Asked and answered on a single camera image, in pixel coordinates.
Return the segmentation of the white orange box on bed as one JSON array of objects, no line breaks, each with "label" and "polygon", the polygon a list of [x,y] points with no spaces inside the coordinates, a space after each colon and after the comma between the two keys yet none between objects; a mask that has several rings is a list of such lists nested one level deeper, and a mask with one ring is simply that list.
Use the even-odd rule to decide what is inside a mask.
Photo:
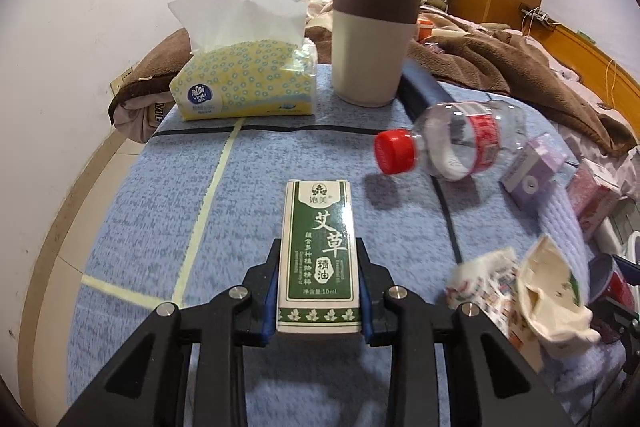
[{"label": "white orange box on bed", "polygon": [[428,17],[419,17],[416,21],[416,41],[423,42],[430,38],[434,30],[434,23]]}]

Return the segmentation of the dark blue glasses case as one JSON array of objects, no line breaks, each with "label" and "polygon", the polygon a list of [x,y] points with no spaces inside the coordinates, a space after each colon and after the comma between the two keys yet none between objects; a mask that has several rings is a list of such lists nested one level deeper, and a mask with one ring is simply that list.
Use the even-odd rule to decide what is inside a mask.
[{"label": "dark blue glasses case", "polygon": [[412,122],[416,122],[428,108],[454,101],[435,78],[413,60],[402,63],[396,98]]}]

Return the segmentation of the wooden headboard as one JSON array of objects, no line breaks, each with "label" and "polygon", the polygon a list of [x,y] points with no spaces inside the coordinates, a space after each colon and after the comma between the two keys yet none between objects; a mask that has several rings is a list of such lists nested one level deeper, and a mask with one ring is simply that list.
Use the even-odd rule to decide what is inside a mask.
[{"label": "wooden headboard", "polygon": [[621,113],[639,133],[639,83],[577,32],[538,14],[538,9],[521,3],[520,11],[526,35],[536,39],[558,62],[574,70],[580,82],[607,106]]}]

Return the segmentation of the beige brown lidded cup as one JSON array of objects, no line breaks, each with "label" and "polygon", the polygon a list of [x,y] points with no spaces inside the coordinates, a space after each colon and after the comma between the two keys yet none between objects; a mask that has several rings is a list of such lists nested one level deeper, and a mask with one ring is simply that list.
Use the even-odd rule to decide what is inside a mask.
[{"label": "beige brown lidded cup", "polygon": [[333,0],[332,87],[344,101],[381,107],[395,98],[422,0]]}]

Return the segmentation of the yellow tissue pack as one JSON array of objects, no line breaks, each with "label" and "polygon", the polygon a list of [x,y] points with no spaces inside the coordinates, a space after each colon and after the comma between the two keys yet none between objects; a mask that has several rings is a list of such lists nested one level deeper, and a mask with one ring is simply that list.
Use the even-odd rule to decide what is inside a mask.
[{"label": "yellow tissue pack", "polygon": [[311,116],[318,52],[306,0],[175,0],[191,57],[169,83],[183,120]]}]

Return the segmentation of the red drink can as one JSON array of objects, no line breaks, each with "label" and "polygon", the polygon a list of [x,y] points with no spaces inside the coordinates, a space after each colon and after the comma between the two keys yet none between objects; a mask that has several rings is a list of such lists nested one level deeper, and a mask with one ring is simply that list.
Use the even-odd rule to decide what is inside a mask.
[{"label": "red drink can", "polygon": [[611,298],[630,311],[636,309],[634,296],[613,255],[600,254],[593,257],[588,262],[588,269],[589,308],[599,300]]}]

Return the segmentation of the clear plastic cola bottle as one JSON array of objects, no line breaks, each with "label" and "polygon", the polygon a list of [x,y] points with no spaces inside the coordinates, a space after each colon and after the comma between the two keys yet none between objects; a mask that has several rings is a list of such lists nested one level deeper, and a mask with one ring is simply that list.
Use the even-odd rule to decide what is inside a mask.
[{"label": "clear plastic cola bottle", "polygon": [[524,110],[505,101],[438,103],[409,128],[374,139],[378,168],[389,176],[423,167],[458,182],[503,164],[526,142]]}]

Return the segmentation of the cream cloth bag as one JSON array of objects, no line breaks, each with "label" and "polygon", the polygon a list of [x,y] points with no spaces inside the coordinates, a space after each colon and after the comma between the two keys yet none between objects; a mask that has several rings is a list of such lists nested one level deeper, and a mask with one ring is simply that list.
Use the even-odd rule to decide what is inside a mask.
[{"label": "cream cloth bag", "polygon": [[549,235],[542,234],[529,249],[516,288],[522,317],[551,358],[577,357],[600,343],[578,280]]}]

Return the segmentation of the green herbal oil box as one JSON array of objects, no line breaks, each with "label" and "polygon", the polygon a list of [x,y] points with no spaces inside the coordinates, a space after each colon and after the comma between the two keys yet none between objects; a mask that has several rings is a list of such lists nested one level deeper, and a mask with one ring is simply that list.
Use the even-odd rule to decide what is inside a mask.
[{"label": "green herbal oil box", "polygon": [[345,180],[288,182],[276,327],[282,334],[360,331],[352,193]]}]

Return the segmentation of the patterned paper cup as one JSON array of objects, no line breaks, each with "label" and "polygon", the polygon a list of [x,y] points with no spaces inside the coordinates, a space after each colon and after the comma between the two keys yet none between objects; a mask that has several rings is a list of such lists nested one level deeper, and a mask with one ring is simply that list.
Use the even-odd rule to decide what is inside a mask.
[{"label": "patterned paper cup", "polygon": [[506,247],[456,265],[445,288],[447,306],[457,309],[462,303],[475,303],[504,335],[509,335],[517,261],[514,249]]}]

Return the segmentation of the white foam fruit net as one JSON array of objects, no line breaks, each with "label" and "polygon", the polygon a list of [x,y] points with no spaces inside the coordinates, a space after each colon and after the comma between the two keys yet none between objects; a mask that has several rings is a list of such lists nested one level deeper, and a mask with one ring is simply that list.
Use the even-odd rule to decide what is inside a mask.
[{"label": "white foam fruit net", "polygon": [[589,261],[594,257],[585,242],[565,187],[552,183],[539,196],[537,205],[540,231],[553,239],[577,280],[582,299],[590,293]]}]

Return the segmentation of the purple milk carton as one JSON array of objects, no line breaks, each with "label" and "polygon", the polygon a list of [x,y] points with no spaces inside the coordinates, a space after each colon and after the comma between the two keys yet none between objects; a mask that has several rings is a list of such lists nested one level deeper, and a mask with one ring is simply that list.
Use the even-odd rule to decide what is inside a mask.
[{"label": "purple milk carton", "polygon": [[500,179],[503,190],[521,210],[533,208],[567,157],[550,133],[529,139]]}]

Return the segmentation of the pink milk carton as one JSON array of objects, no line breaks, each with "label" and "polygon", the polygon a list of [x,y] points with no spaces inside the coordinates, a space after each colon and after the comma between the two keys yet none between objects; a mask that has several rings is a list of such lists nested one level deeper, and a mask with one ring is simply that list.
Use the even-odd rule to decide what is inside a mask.
[{"label": "pink milk carton", "polygon": [[587,158],[580,162],[566,191],[586,242],[622,197],[614,176]]}]

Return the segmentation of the brown fleece blanket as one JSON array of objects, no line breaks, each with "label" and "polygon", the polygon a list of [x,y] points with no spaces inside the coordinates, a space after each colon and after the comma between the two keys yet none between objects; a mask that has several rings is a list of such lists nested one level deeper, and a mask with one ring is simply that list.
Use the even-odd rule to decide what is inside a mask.
[{"label": "brown fleece blanket", "polygon": [[[613,157],[626,155],[638,141],[626,124],[599,112],[552,72],[551,60],[506,30],[474,29],[450,15],[427,13],[436,22],[436,34],[425,43],[410,43],[407,57],[436,80],[516,98],[544,117],[585,136]],[[190,60],[188,32],[180,28],[161,41],[131,71],[107,109],[112,126],[134,142],[149,141],[156,124],[148,109],[174,104],[169,83]]]}]

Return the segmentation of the white trash bin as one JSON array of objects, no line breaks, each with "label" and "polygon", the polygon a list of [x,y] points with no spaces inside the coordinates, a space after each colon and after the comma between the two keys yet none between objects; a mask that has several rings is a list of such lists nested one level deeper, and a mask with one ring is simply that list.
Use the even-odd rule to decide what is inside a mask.
[{"label": "white trash bin", "polygon": [[639,204],[623,197],[593,234],[600,253],[639,263]]}]

